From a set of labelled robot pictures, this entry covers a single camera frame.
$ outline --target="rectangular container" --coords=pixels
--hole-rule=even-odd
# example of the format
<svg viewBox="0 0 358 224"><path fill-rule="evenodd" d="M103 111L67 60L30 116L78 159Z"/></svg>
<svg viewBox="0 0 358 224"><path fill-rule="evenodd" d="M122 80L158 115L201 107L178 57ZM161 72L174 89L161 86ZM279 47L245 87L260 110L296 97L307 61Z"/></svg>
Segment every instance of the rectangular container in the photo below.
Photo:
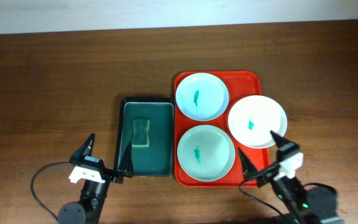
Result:
<svg viewBox="0 0 358 224"><path fill-rule="evenodd" d="M241 148L244 154L251 160L258 170L269 166L269 151L268 149L252 149L240 144L232 134L230 133L229 126L227 124L227 117L231 107L240 99L251 96L260 95L260 83L259 79L252 72L247 71L202 71L203 73L210 73L220 78L229 90L229 105L226 111L218 118L211 121L195 121L187 118L176 106L175 107L175 137L174 137L174 174L176 180L185 187L238 187L239 183L244 180L242 175L241 161L238 153L234 160L232 169L219 180L212 182L202 182L196 180L189 175L180 167L177 158L177 148L180 138L186 131L202 124L209 124L216 126L225 131L233 141L234 147ZM183 72L179 74L174 83L175 92L179 83L187 76L199 73L199 72ZM256 180L244 184L244 187L257 187Z"/></svg>
<svg viewBox="0 0 358 224"><path fill-rule="evenodd" d="M171 98L125 98L121 101L117 135L117 169L133 132L133 119L149 119L149 147L133 147L134 175L169 176L173 167L173 114Z"/></svg>

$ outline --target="red tray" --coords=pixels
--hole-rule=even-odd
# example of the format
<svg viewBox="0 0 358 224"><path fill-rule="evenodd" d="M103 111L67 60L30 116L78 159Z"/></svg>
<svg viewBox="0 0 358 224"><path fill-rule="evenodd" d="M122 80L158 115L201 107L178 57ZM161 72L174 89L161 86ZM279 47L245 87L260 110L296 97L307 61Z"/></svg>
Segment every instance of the red tray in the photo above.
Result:
<svg viewBox="0 0 358 224"><path fill-rule="evenodd" d="M179 74L175 79L175 92L179 83L187 76L198 72L183 72ZM240 147L244 154L251 160L258 170L269 166L269 151L268 149L252 149L240 144L232 134L230 133L229 126L227 124L227 117L231 107L240 99L250 95L260 95L260 83L259 79L252 72L247 71L205 71L205 73L213 74L219 77L229 90L230 100L226 111L216 119L212 121L195 121L186 117L177 106L175 106L175 148L173 150L174 155L174 173L176 180L185 187L238 187L239 183L244 180L242 176L241 161L238 153L234 159L234 165L232 169L219 180L212 182L202 182L196 180L180 167L177 158L177 149L180 138L190 128L201 124L209 124L216 126L225 131L233 141L234 147ZM256 180L250 181L244 184L244 187L257 187Z"/></svg>

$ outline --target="white plate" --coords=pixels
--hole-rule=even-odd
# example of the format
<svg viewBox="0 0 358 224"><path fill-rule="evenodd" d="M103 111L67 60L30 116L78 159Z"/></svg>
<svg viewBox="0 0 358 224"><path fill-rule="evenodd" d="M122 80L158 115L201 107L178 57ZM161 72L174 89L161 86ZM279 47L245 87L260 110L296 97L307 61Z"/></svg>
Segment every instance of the white plate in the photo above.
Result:
<svg viewBox="0 0 358 224"><path fill-rule="evenodd" d="M262 149L274 145L270 130L284 136L287 116L283 108L266 96L248 96L230 110L229 129L241 144Z"/></svg>
<svg viewBox="0 0 358 224"><path fill-rule="evenodd" d="M188 130L178 144L181 168L192 178L214 181L232 168L236 151L230 137L211 125L199 125Z"/></svg>
<svg viewBox="0 0 358 224"><path fill-rule="evenodd" d="M195 73L178 85L175 99L179 110L196 121L210 121L223 114L229 104L229 91L218 77Z"/></svg>

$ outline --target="blue-green object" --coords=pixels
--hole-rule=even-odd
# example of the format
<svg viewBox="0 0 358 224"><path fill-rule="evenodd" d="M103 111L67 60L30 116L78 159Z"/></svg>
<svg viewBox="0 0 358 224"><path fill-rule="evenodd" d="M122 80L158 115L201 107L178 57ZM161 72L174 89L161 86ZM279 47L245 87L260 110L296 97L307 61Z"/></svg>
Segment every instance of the blue-green object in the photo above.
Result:
<svg viewBox="0 0 358 224"><path fill-rule="evenodd" d="M248 129L252 130L254 128L254 122L252 122L251 120L249 120L249 123L248 123Z"/></svg>
<svg viewBox="0 0 358 224"><path fill-rule="evenodd" d="M149 128L150 121L147 119L133 120L134 134L132 138L132 147L149 147Z"/></svg>
<svg viewBox="0 0 358 224"><path fill-rule="evenodd" d="M200 91L197 90L195 93L194 93L194 103L196 104L196 106L198 106L198 95L199 95Z"/></svg>
<svg viewBox="0 0 358 224"><path fill-rule="evenodd" d="M196 156L197 162L201 162L200 150L198 149L199 146L194 150L194 154Z"/></svg>
<svg viewBox="0 0 358 224"><path fill-rule="evenodd" d="M134 175L168 176L173 167L173 112L169 102L124 104L118 164L132 141Z"/></svg>

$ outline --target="wood grain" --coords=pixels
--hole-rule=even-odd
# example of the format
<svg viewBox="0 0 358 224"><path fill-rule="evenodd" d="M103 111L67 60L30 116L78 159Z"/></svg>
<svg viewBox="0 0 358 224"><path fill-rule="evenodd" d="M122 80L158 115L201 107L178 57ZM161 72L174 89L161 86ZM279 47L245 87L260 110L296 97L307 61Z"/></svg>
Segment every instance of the wood grain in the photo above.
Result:
<svg viewBox="0 0 358 224"><path fill-rule="evenodd" d="M358 21L0 35L0 223L53 223L29 184L96 133L112 167L119 102L172 96L187 70L250 70L287 112L304 182L339 191L339 214L358 223ZM274 161L274 148L271 160ZM71 168L47 170L39 197L55 212L79 197ZM271 188L249 190L285 207ZM214 223L276 215L237 189L186 189L173 177L112 185L101 223Z"/></svg>

